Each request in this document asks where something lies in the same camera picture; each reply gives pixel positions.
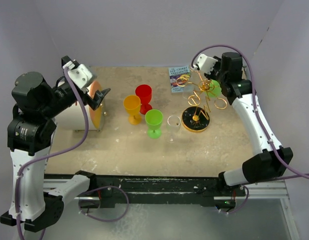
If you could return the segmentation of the treehouse paperback book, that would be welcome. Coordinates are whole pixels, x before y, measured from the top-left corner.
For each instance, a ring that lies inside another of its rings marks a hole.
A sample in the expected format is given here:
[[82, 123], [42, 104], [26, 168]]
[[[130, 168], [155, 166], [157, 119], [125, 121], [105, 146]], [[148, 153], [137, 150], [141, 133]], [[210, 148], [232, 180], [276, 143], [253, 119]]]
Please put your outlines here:
[[168, 75], [172, 93], [181, 93], [184, 86], [191, 77], [191, 71], [188, 66], [169, 67]]

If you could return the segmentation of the clear wine glass standing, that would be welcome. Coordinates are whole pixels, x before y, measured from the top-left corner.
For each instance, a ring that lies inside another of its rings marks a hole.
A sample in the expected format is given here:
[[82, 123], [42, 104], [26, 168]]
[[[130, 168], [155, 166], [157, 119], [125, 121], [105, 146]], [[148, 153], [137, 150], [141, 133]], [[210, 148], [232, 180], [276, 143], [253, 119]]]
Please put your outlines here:
[[178, 132], [181, 129], [181, 119], [177, 115], [171, 115], [166, 122], [166, 139], [168, 143], [174, 143], [177, 139]]

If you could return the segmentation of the red plastic goblet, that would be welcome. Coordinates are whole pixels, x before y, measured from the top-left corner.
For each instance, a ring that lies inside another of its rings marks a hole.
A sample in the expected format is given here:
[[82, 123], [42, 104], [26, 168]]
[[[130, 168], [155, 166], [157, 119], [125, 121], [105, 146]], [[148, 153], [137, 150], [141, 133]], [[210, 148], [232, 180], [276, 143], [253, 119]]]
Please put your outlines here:
[[150, 101], [152, 99], [152, 88], [147, 84], [141, 84], [135, 89], [135, 94], [140, 98], [140, 113], [145, 115], [152, 109]]

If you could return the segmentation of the white cylinder with orange lid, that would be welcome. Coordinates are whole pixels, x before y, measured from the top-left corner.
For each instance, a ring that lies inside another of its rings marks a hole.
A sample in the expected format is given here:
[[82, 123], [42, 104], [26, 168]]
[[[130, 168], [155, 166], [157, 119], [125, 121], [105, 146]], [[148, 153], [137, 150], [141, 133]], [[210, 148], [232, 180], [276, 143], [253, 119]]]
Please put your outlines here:
[[[96, 110], [92, 110], [88, 105], [85, 106], [85, 110], [88, 119], [88, 129], [90, 131], [100, 131], [105, 123], [104, 116], [107, 114], [104, 102]], [[82, 109], [77, 101], [57, 115], [55, 120], [57, 126], [65, 130], [84, 131], [86, 127]]]

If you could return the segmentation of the green goblet front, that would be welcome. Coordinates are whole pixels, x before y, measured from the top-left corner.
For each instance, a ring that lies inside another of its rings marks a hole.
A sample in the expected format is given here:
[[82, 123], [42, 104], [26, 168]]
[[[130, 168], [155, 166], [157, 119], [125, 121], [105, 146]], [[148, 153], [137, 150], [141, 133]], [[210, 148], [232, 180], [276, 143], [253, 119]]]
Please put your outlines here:
[[221, 89], [219, 82], [211, 79], [208, 81], [208, 83], [209, 83], [209, 88], [208, 90], [206, 90], [207, 95], [210, 98], [218, 98], [222, 93], [222, 89]]

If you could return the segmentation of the orange plastic goblet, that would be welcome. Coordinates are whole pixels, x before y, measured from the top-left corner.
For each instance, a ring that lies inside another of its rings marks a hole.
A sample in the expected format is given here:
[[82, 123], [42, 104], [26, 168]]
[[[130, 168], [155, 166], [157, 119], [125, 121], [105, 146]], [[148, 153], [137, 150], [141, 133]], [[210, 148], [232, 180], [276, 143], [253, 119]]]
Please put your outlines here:
[[142, 121], [140, 98], [137, 95], [128, 95], [123, 101], [123, 106], [128, 113], [128, 122], [131, 125], [138, 125]]

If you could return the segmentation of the gold wine glass rack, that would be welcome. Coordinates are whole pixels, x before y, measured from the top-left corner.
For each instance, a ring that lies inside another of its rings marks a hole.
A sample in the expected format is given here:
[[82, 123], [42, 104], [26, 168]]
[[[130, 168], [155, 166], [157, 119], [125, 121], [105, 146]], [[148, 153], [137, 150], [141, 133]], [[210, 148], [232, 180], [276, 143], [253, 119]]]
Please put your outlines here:
[[206, 90], [209, 89], [209, 80], [203, 76], [199, 71], [198, 74], [199, 92], [194, 91], [193, 95], [189, 96], [187, 107], [181, 114], [181, 123], [183, 127], [193, 133], [201, 133], [205, 131], [211, 122], [211, 108], [210, 104], [218, 110], [225, 110], [228, 107], [228, 102], [221, 95], [219, 97], [209, 97]]

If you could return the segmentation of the clear wine glass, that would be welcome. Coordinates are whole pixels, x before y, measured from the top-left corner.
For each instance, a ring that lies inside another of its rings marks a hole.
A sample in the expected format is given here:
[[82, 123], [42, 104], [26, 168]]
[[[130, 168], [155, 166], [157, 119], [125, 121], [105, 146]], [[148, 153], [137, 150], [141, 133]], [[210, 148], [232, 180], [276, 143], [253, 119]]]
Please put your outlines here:
[[181, 129], [181, 119], [177, 115], [171, 115], [166, 122], [166, 139], [168, 143], [174, 143], [177, 139], [178, 132]]
[[199, 75], [197, 73], [197, 69], [193, 68], [191, 65], [188, 67], [189, 68], [189, 77], [184, 77], [187, 78], [187, 81], [184, 83], [183, 87], [183, 93], [182, 97], [184, 99], [188, 99], [189, 96], [194, 94], [195, 92], [199, 92], [199, 87], [198, 87], [198, 80], [199, 80]]

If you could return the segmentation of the green goblet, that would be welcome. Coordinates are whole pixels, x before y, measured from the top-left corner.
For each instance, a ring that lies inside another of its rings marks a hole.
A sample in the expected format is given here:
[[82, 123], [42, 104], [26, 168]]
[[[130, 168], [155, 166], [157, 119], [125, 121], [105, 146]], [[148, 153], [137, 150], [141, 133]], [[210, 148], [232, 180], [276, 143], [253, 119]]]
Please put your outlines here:
[[161, 126], [163, 122], [163, 114], [158, 109], [151, 109], [145, 114], [145, 122], [148, 127], [147, 135], [151, 139], [158, 139], [162, 132]]
[[219, 82], [211, 79], [208, 81], [208, 83], [209, 83], [209, 88], [208, 90], [206, 90], [207, 95], [210, 98], [218, 98], [222, 93], [222, 89], [221, 89]]

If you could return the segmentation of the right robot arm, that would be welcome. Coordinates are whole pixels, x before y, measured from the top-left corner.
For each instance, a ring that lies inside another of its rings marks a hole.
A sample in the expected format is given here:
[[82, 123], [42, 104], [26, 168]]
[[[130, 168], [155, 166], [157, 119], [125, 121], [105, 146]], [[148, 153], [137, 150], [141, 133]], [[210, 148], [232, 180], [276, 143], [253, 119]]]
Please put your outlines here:
[[260, 108], [252, 82], [243, 78], [243, 58], [237, 52], [225, 52], [221, 57], [201, 54], [196, 65], [204, 75], [216, 80], [242, 120], [248, 133], [253, 157], [235, 170], [219, 174], [217, 191], [228, 196], [236, 185], [253, 184], [281, 177], [293, 158], [293, 151], [283, 147], [267, 123]]

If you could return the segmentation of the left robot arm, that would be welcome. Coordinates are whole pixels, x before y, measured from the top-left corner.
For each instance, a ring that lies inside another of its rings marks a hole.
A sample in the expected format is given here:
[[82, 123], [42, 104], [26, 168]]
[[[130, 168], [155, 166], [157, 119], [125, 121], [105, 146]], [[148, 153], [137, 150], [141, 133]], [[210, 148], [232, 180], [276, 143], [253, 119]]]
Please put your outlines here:
[[7, 146], [13, 166], [13, 194], [9, 210], [0, 216], [0, 222], [17, 226], [33, 233], [54, 225], [65, 206], [84, 193], [97, 192], [97, 177], [78, 171], [60, 187], [44, 191], [46, 163], [57, 128], [55, 118], [61, 112], [79, 103], [97, 109], [108, 89], [88, 93], [96, 76], [79, 70], [66, 70], [51, 87], [39, 72], [20, 75], [11, 92], [15, 100], [13, 119], [7, 128]]

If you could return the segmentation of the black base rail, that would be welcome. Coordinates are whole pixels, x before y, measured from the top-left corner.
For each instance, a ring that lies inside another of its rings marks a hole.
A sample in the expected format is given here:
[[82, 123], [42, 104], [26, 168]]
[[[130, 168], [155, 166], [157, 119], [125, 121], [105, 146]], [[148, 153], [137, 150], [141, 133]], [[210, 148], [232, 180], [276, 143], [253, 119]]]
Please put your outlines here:
[[217, 177], [96, 175], [77, 199], [83, 208], [114, 208], [117, 204], [200, 205], [233, 209], [244, 197], [240, 186], [226, 186]]

